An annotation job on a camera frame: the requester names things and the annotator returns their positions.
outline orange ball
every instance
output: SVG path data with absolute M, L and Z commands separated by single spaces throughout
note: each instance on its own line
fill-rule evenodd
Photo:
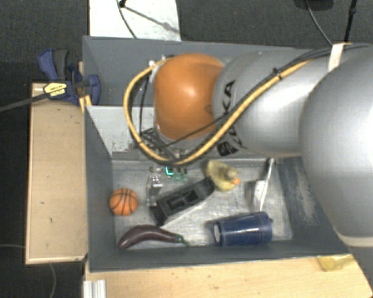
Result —
M 137 206 L 137 194 L 126 187 L 115 190 L 109 199 L 109 207 L 114 215 L 130 215 L 137 209 Z
M 154 81 L 157 130 L 169 139 L 178 140 L 213 122 L 211 100 L 223 69 L 218 59 L 199 53 L 181 54 L 167 60 Z M 215 128 L 213 124 L 188 139 L 198 138 Z

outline blue clamp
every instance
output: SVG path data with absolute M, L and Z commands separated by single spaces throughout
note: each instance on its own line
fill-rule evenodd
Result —
M 101 94 L 101 85 L 97 75 L 89 75 L 83 80 L 78 68 L 67 65 L 68 50 L 49 48 L 38 56 L 39 66 L 50 83 L 43 90 L 49 99 L 62 100 L 79 105 L 79 97 L 90 95 L 91 103 L 97 105 Z

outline clear plastic object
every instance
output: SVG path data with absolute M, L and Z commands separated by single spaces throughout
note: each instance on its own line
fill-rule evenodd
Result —
M 161 168 L 158 168 L 157 165 L 153 165 L 149 168 L 150 175 L 146 184 L 146 193 L 147 193 L 147 205 L 156 206 L 156 198 L 163 188 L 162 175 L 160 174 Z

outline yellow cable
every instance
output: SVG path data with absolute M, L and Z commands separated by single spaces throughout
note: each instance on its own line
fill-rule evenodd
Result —
M 132 81 L 129 83 L 129 85 L 126 88 L 126 92 L 124 94 L 123 99 L 123 107 L 124 107 L 124 113 L 126 114 L 126 120 L 127 124 L 130 128 L 130 132 L 133 134 L 133 137 L 137 141 L 137 143 L 140 145 L 140 147 L 153 159 L 159 160 L 159 161 L 171 161 L 171 159 L 164 158 L 158 154 L 156 154 L 154 151 L 152 151 L 140 138 L 139 134 L 137 133 L 136 128 L 132 124 L 131 117 L 129 115 L 128 110 L 128 100 L 130 93 L 136 84 L 141 78 L 143 78 L 146 74 L 150 73 L 155 67 L 161 65 L 164 63 L 165 60 L 161 60 L 156 62 L 154 65 L 146 68 L 144 71 L 139 73 L 136 77 L 132 79 Z M 268 89 L 270 89 L 273 85 L 275 85 L 277 82 L 279 82 L 281 79 L 286 78 L 288 75 L 292 74 L 296 70 L 300 69 L 304 65 L 306 65 L 309 62 L 303 61 L 299 64 L 293 65 L 290 68 L 287 68 L 283 72 L 281 72 L 278 76 L 274 76 L 271 78 L 268 82 L 264 83 L 260 87 L 254 90 L 252 94 L 230 115 L 227 119 L 227 121 L 224 123 L 224 125 L 221 126 L 221 128 L 195 153 L 190 155 L 189 157 L 182 159 L 181 161 L 178 161 L 174 163 L 177 166 L 184 165 L 185 163 L 189 163 L 197 158 L 199 158 L 201 155 L 206 153 L 228 130 L 231 128 L 231 126 L 235 123 L 235 121 L 241 116 L 241 114 L 250 106 L 250 104 L 255 101 L 261 94 L 266 92 Z

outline green light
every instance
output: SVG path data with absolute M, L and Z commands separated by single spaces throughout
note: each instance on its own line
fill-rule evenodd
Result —
M 174 171 L 172 171 L 171 169 L 169 169 L 168 166 L 166 166 L 164 169 L 166 171 L 166 175 L 167 176 L 173 176 L 174 175 Z

